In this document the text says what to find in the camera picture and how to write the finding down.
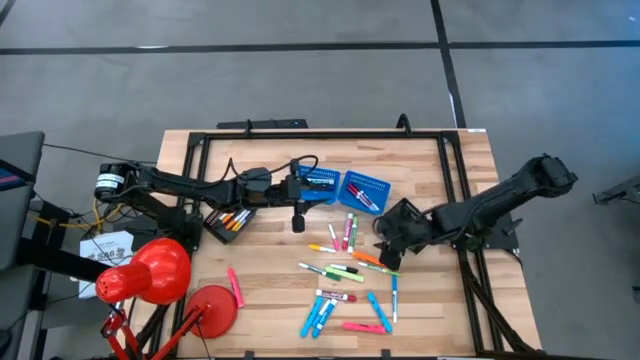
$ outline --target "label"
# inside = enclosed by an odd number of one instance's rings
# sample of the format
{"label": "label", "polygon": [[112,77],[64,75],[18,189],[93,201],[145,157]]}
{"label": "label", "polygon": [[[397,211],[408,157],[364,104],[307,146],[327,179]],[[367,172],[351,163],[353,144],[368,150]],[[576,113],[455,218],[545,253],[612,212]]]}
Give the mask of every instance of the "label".
{"label": "label", "polygon": [[124,184],[124,178],[122,176],[114,175],[114,174],[100,174],[98,176],[98,181],[100,180],[111,180],[111,181],[117,181],[120,184]]}
{"label": "label", "polygon": [[118,183],[115,181],[102,180],[96,183],[96,187],[110,187],[116,189],[118,187]]}

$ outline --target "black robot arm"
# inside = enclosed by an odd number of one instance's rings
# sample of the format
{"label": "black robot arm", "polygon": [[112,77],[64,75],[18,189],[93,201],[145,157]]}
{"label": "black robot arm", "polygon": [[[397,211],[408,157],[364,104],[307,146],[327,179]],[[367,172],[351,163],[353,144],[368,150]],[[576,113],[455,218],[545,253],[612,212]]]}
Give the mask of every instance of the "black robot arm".
{"label": "black robot arm", "polygon": [[225,212],[240,208],[292,207],[293,231],[303,232],[303,214],[323,200],[302,200],[300,190],[304,178],[299,173],[300,159],[288,164],[290,174],[275,185],[271,184],[271,174],[275,171],[266,168],[250,169],[229,180],[207,182],[133,162],[102,164],[94,195],[105,203],[131,206],[155,220],[166,235],[176,238],[196,236],[195,233],[190,234],[189,229],[199,228],[201,217],[187,214],[181,207],[166,206],[151,193],[202,201]]}
{"label": "black robot arm", "polygon": [[509,179],[464,202],[419,212],[403,199],[378,218],[376,232],[383,242],[380,261],[398,269],[406,249],[420,252],[426,245],[447,244],[485,236],[500,217],[536,196],[553,198],[571,190],[578,177],[558,158],[535,157]]}

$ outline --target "red lamp shade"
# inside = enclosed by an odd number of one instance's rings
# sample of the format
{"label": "red lamp shade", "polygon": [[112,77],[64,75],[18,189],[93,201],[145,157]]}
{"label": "red lamp shade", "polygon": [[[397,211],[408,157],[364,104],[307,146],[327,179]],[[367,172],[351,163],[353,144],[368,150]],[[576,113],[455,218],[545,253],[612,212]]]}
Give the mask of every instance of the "red lamp shade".
{"label": "red lamp shade", "polygon": [[133,296],[167,305],[183,297],[191,280],[191,262],[177,241],[159,238],[136,252],[128,265],[104,271],[96,281],[98,297],[115,303]]}

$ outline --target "red lamp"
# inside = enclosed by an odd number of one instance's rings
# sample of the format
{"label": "red lamp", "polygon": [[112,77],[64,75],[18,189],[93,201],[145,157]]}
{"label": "red lamp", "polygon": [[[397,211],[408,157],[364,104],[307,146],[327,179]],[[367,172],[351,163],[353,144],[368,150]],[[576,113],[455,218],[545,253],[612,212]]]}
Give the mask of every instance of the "red lamp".
{"label": "red lamp", "polygon": [[[100,274],[96,293],[107,303],[138,296],[146,302],[168,305],[186,294],[190,281],[191,261],[187,252],[175,240],[160,238],[140,248],[128,265],[116,266]],[[189,330],[202,338],[224,334],[235,322],[238,305],[229,290],[212,285],[196,291],[186,310],[182,326],[152,360],[164,358]],[[124,310],[112,312],[101,332],[118,358],[125,360],[128,356],[115,338],[119,329],[124,331],[127,343],[137,351],[138,343]]]}

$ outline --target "pink marker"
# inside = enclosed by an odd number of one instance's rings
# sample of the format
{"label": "pink marker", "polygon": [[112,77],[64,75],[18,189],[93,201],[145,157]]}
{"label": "pink marker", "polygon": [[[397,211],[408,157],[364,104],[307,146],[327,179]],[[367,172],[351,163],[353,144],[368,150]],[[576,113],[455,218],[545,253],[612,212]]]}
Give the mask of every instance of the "pink marker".
{"label": "pink marker", "polygon": [[336,232],[333,231],[333,226],[329,224],[329,232],[331,233],[331,241],[333,242],[333,248],[336,251],[340,251],[340,244],[338,244],[338,239],[336,238]]}
{"label": "pink marker", "polygon": [[242,298],[242,292],[240,291],[240,285],[238,285],[238,279],[236,278],[236,272],[233,271],[232,268],[227,268],[227,276],[229,276],[229,281],[231,282],[231,288],[233,289],[233,295],[236,297],[236,302],[238,303],[238,307],[241,308],[244,306],[244,299]]}
{"label": "pink marker", "polygon": [[342,238],[342,250],[347,250],[349,247],[349,238],[351,237],[351,225],[353,224],[353,214],[347,215],[347,220],[344,222],[344,237]]}
{"label": "pink marker", "polygon": [[342,328],[351,331],[370,332],[373,334],[385,334],[386,331],[382,325],[366,325],[356,323],[342,323]]}

